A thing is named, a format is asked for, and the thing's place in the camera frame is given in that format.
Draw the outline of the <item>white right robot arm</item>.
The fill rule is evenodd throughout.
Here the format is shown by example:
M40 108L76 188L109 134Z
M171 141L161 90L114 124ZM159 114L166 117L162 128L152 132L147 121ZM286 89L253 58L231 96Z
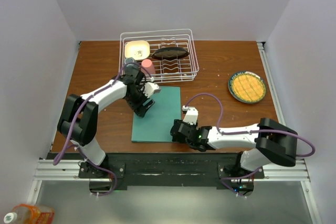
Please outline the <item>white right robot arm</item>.
M187 144L200 152L229 147L247 148L240 152L234 165L225 167L229 177L246 178L268 164L283 167L296 165L297 136L291 129L262 118L258 124L246 127L198 127L175 119L170 130L173 142Z

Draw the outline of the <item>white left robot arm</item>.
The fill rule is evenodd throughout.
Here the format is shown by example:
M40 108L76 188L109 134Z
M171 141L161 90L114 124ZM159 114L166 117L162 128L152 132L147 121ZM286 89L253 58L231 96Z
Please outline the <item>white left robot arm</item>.
M138 63L127 63L107 84L82 95L69 95L57 125L57 131L66 141L53 164L63 158L71 143L84 157L84 162L97 178L112 177L109 159L97 139L98 115L118 100L125 100L132 111L144 117L154 104L152 95L161 88L151 80L151 75Z

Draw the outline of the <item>teal file folder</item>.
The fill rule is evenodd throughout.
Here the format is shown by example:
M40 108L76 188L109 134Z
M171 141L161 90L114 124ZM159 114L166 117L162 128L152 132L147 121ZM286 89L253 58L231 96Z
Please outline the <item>teal file folder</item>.
M161 86L161 91L152 96L154 105L144 117L133 116L131 142L170 143L170 130L174 120L181 119L181 89Z

